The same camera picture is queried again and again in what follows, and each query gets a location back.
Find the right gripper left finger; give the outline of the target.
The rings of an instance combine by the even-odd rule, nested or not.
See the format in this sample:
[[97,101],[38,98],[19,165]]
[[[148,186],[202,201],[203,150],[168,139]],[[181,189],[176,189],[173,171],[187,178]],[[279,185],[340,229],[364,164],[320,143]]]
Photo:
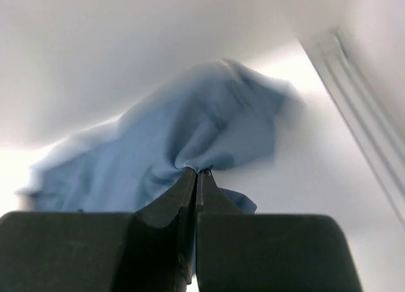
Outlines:
[[192,279],[197,174],[186,169],[135,213],[10,212],[2,291],[185,291]]

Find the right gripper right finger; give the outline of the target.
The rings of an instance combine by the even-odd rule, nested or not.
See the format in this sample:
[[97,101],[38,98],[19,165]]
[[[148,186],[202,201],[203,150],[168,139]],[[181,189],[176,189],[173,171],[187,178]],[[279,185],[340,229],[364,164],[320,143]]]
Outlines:
[[361,291],[346,237],[316,214],[246,214],[197,177],[196,276],[200,291]]

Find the blue cartoon print pillowcase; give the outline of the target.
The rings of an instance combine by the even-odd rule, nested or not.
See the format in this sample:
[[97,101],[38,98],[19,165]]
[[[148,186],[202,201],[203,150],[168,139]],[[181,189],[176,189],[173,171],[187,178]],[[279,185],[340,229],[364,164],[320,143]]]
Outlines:
[[116,124],[53,148],[34,167],[29,212],[138,212],[186,169],[198,177],[273,155],[278,125],[300,108],[289,82],[232,60],[200,64]]

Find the aluminium side rail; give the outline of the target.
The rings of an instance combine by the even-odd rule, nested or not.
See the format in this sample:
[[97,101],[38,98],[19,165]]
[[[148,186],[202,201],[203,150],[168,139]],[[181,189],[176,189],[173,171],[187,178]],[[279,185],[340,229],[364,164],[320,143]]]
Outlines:
[[390,206],[404,222],[404,136],[338,31],[323,32],[301,44]]

